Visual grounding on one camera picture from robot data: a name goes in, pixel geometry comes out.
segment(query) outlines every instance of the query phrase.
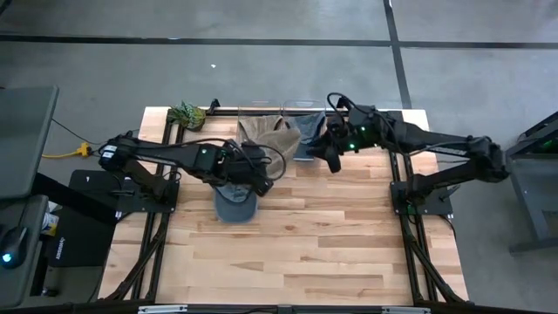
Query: tan towel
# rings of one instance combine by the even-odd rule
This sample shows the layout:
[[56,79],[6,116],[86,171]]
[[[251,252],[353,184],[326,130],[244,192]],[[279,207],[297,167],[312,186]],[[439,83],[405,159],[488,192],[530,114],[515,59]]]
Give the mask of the tan towel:
[[[256,144],[275,148],[285,157],[285,161],[292,160],[300,142],[301,134],[296,128],[287,128],[282,116],[240,118],[239,124],[238,132],[241,143],[252,140]],[[271,158],[271,163],[267,166],[268,177],[278,177],[283,167],[281,156],[272,149],[263,148],[263,151]]]

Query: concrete floor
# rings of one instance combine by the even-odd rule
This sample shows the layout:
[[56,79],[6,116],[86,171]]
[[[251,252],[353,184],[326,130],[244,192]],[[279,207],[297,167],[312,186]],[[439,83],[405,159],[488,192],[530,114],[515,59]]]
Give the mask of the concrete floor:
[[[558,41],[558,1],[392,0],[401,40]],[[14,0],[0,31],[170,38],[389,39],[381,0]],[[558,110],[558,51],[403,49],[413,108],[433,131],[509,147]],[[145,106],[324,100],[401,108],[390,48],[0,43],[0,85],[58,85],[55,117],[91,141],[139,127]],[[51,127],[46,153],[79,140]],[[96,161],[44,160],[68,182]],[[511,184],[452,197],[459,255],[477,304],[558,309],[558,249],[510,256],[531,239]]]

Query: desk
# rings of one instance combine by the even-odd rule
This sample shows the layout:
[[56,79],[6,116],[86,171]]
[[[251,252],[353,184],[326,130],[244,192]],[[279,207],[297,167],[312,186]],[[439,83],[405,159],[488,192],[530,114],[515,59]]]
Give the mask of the desk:
[[[167,109],[146,108],[142,140],[161,141]],[[428,128],[423,110],[404,110],[403,116]],[[217,111],[202,132],[187,131],[185,140],[234,138],[236,123],[236,117],[219,117]],[[434,154],[417,155],[412,163],[416,173],[438,170]],[[379,148],[346,154],[342,166],[331,174],[322,160],[290,162],[260,199],[255,219],[241,225],[218,222],[211,187],[183,173],[157,303],[411,304],[401,229],[391,209],[388,154]],[[135,264],[145,219],[136,213],[117,225],[99,297],[113,292]],[[466,299],[451,229],[437,216],[424,221],[433,264]],[[417,271],[426,295],[424,271]],[[144,292],[149,277],[148,270]]]

